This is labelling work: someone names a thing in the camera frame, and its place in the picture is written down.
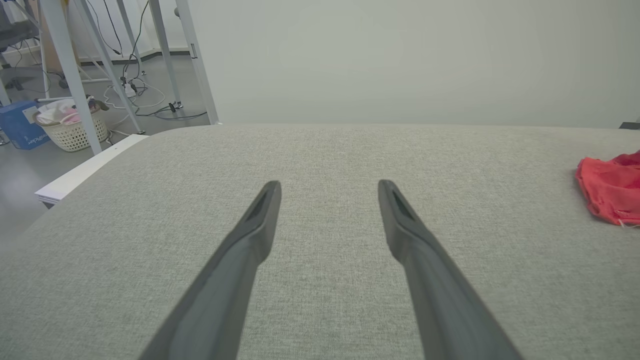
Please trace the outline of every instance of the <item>red cloth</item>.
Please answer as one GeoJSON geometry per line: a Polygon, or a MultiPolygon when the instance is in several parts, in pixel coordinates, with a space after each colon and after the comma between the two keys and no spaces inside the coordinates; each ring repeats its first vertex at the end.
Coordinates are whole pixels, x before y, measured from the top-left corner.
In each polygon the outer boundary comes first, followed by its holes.
{"type": "Polygon", "coordinates": [[[609,161],[584,158],[575,178],[592,214],[616,225],[640,225],[640,151],[609,161]]]}

